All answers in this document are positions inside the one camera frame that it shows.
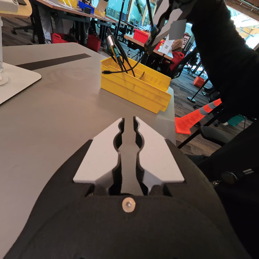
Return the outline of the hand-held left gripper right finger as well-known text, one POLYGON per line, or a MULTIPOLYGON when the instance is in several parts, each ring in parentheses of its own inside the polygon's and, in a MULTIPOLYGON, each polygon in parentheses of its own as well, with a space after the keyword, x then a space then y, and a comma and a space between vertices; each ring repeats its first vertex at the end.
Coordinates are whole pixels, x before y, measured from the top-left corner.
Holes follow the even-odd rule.
POLYGON ((133 117, 136 133, 135 143, 139 147, 136 159, 136 178, 143 195, 158 185, 184 183, 185 179, 165 139, 139 117, 133 117))

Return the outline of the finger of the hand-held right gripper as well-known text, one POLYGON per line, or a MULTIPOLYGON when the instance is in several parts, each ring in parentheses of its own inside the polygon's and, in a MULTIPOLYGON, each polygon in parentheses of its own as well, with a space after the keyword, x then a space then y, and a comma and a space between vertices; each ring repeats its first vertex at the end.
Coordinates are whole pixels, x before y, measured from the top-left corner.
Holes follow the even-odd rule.
POLYGON ((151 55, 160 40, 169 36, 169 40, 181 39, 186 29, 186 19, 180 19, 183 11, 179 8, 174 9, 167 22, 162 19, 160 26, 156 25, 156 31, 151 33, 144 44, 145 53, 151 55))
POLYGON ((156 12, 153 17, 153 22, 155 25, 162 25, 162 21, 159 24, 160 17, 165 18, 164 27, 170 27, 171 20, 170 16, 172 13, 173 1, 172 0, 160 0, 157 1, 156 12))

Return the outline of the yellow plastic bin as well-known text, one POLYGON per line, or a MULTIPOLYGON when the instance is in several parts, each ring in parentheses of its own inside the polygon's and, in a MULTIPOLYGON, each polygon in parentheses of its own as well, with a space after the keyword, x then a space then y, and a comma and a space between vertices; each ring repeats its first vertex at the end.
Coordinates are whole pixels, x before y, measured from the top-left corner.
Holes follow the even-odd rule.
POLYGON ((164 112, 171 100, 171 78, 139 63, 122 72, 112 57, 101 60, 101 88, 150 112, 164 112))

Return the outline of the person's right forearm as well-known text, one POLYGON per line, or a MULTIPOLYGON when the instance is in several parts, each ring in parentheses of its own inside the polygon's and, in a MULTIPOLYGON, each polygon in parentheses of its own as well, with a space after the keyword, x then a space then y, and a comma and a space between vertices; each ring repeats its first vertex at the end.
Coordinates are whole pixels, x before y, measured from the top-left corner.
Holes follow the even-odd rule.
POLYGON ((197 1, 187 16, 202 65, 223 104, 258 119, 258 53, 236 31, 224 1, 197 1))

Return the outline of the white paper sign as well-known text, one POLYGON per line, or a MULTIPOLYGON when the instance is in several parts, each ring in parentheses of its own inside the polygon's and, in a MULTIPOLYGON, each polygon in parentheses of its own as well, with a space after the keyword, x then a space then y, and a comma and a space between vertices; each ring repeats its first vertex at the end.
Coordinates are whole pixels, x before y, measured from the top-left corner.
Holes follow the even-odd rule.
POLYGON ((167 55, 168 54, 168 52, 170 51, 170 49, 171 49, 171 47, 172 47, 172 44, 173 44, 173 42, 174 42, 175 40, 165 40, 165 42, 164 42, 164 44, 163 44, 163 46, 162 46, 162 48, 161 48, 161 53, 163 53, 163 54, 165 54, 165 55, 167 55))

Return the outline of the red plastic bin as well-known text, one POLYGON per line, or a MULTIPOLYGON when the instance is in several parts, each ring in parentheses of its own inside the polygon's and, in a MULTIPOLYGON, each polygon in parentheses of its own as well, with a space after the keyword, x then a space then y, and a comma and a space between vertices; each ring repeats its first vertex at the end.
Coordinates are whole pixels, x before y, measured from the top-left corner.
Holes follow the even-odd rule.
POLYGON ((51 33, 51 43, 78 43, 73 34, 51 33))
POLYGON ((145 44, 149 38, 149 33, 143 30, 135 29, 133 39, 145 44))
POLYGON ((98 52, 101 46, 101 40, 97 34, 89 34, 87 38, 86 47, 98 52))

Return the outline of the red plastic container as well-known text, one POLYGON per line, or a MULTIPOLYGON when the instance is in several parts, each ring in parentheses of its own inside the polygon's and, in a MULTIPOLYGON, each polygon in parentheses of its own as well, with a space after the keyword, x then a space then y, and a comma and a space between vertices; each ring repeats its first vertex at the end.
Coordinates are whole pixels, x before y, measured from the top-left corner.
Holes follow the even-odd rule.
POLYGON ((172 52, 172 60, 171 60, 171 64, 170 64, 170 71, 175 70, 179 63, 181 62, 181 60, 183 60, 183 58, 185 57, 185 55, 182 52, 177 52, 177 51, 173 51, 172 52))

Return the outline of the silver adapter dongle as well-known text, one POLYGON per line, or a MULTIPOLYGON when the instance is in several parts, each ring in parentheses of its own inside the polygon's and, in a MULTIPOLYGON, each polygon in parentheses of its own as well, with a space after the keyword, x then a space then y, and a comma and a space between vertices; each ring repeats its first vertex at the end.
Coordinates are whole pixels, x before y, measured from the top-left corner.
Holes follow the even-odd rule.
POLYGON ((118 49, 117 49, 117 47, 115 45, 115 42, 113 40, 112 35, 108 35, 107 36, 107 40, 108 40, 110 49, 111 49, 111 51, 113 53, 113 56, 115 57, 115 62, 119 65, 121 71, 123 71, 124 69, 123 69, 123 65, 122 65, 122 62, 121 62, 121 58, 120 58, 118 49))

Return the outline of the orange traffic cone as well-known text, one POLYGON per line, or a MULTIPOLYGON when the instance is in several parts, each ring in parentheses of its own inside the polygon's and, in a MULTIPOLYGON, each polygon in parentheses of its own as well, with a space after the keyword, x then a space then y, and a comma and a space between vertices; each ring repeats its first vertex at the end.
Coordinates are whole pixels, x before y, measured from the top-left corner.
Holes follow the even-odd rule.
POLYGON ((222 103, 221 99, 217 99, 183 117, 175 117, 175 132, 178 134, 191 134, 190 128, 212 112, 218 105, 222 103))

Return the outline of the orange floor box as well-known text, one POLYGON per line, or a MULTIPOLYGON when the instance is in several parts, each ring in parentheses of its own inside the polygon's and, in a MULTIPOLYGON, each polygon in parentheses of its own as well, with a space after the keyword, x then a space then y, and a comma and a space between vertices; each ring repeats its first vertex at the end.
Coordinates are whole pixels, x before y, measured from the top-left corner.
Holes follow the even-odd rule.
POLYGON ((193 81, 193 85, 197 88, 201 88, 203 84, 205 83, 205 79, 203 79, 200 76, 196 76, 196 78, 193 81))

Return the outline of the black office chair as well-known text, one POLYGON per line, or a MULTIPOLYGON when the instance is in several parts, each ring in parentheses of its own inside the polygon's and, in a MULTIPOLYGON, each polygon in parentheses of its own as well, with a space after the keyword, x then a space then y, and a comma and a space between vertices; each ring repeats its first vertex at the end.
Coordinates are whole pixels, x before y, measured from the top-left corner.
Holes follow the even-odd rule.
POLYGON ((199 133, 204 139, 211 141, 212 143, 218 144, 221 147, 229 143, 235 137, 232 134, 229 134, 220 129, 205 126, 199 129, 199 133))

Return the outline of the black badge reel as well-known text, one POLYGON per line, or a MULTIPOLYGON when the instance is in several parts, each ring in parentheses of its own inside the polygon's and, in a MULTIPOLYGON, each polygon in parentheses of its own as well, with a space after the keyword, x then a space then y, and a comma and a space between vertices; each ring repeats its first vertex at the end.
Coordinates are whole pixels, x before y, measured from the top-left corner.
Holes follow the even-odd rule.
POLYGON ((212 186, 218 186, 220 183, 226 183, 228 185, 234 185, 235 183, 243 180, 246 176, 254 173, 252 169, 244 171, 225 171, 221 173, 219 180, 211 182, 212 186))

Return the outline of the blue plastic bin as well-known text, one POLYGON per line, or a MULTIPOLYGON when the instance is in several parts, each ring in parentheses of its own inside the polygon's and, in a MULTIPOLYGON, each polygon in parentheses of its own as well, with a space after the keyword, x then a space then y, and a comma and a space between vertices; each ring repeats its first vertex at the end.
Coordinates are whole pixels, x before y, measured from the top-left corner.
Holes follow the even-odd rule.
POLYGON ((95 8, 92 5, 86 3, 86 1, 78 1, 78 6, 85 13, 92 14, 92 15, 94 14, 95 8))

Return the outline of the teal box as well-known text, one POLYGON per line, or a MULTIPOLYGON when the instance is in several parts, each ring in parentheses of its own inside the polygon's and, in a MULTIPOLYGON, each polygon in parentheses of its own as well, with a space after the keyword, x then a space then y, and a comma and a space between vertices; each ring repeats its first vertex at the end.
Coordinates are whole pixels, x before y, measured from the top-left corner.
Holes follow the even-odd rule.
POLYGON ((244 121, 245 120, 245 117, 242 116, 242 115, 236 115, 234 117, 232 117, 231 119, 229 119, 227 121, 227 123, 231 126, 237 126, 240 122, 244 121))

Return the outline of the long wooden workbench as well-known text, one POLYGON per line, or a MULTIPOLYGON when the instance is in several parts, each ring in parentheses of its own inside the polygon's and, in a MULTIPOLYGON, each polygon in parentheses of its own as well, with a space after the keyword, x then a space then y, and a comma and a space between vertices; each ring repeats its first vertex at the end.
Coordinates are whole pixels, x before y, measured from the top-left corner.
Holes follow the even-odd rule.
POLYGON ((29 1, 32 7, 32 15, 34 19, 35 31, 38 38, 39 44, 45 44, 46 40, 49 40, 45 37, 44 28, 46 26, 42 22, 42 17, 45 17, 45 21, 50 23, 50 30, 52 33, 52 20, 53 19, 60 19, 61 21, 72 21, 75 24, 75 33, 76 33, 76 40, 79 44, 85 46, 85 39, 86 39, 86 26, 85 24, 90 25, 90 21, 88 18, 92 18, 93 20, 97 19, 99 24, 105 25, 106 23, 111 24, 118 24, 118 21, 115 21, 113 18, 109 17, 101 17, 96 14, 86 14, 80 10, 70 9, 66 6, 63 6, 58 3, 58 1, 29 1))

